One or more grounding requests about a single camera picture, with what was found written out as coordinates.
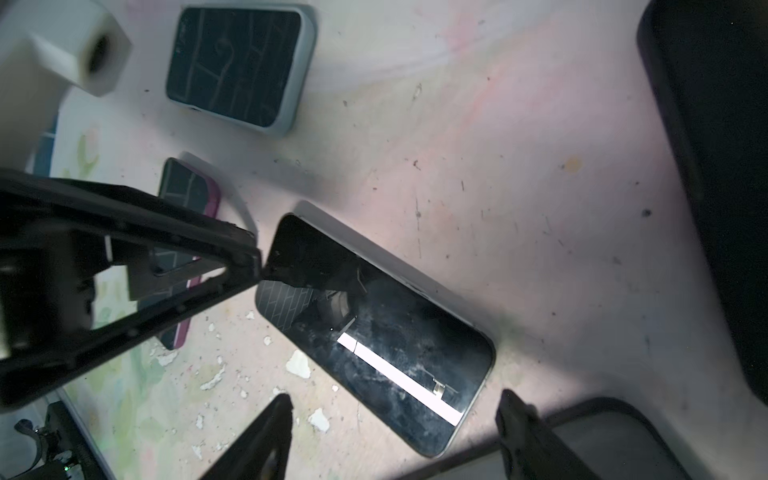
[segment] yellow spot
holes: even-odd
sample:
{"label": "yellow spot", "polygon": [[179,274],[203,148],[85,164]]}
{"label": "yellow spot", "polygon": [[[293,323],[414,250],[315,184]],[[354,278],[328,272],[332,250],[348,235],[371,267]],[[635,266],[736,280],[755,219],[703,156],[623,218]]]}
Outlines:
{"label": "yellow spot", "polygon": [[579,157],[568,158],[568,161],[563,164],[563,170],[569,174],[575,174],[581,169],[581,159]]}

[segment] table surface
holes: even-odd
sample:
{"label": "table surface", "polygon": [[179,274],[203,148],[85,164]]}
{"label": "table surface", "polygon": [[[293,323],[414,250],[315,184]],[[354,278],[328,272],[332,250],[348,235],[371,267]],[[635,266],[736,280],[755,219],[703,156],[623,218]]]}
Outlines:
{"label": "table surface", "polygon": [[[624,399],[694,478],[765,478],[768,407],[737,362],[635,45],[646,0],[312,2],[317,46],[279,139],[165,98],[180,0],[104,3],[134,50],[113,93],[65,99],[53,176],[155,194],[186,151],[225,175],[220,218],[255,224],[262,251],[308,200],[442,284],[497,349],[449,455],[494,435],[511,388],[544,413]],[[311,361],[309,379],[287,372],[296,347],[248,318],[253,295],[195,316],[175,357],[151,340],[66,388],[118,478],[199,476],[274,389],[294,404],[290,478],[429,461]],[[97,307],[99,323],[135,308],[120,271]],[[318,408],[327,432],[307,422]]]}

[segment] table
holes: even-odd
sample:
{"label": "table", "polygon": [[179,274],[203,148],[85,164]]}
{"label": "table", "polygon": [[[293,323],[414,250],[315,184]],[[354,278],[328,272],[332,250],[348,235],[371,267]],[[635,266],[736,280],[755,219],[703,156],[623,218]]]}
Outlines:
{"label": "table", "polygon": [[[154,194],[186,151],[226,174],[219,218],[247,226],[247,208],[262,251],[308,200],[462,298],[497,359],[449,455],[495,434],[512,388],[544,413],[624,399],[694,478],[765,477],[768,408],[637,53],[645,0],[312,2],[318,42],[281,139],[164,97],[179,0],[104,3],[134,50],[114,93],[67,96],[53,176]],[[121,272],[99,279],[99,322],[135,308],[124,292]],[[253,295],[195,316],[173,358],[152,340],[65,389],[118,478],[197,477],[278,390],[295,407],[290,478],[428,462],[311,361],[309,379],[287,372],[295,346],[248,318]],[[327,432],[307,422],[318,408]]]}

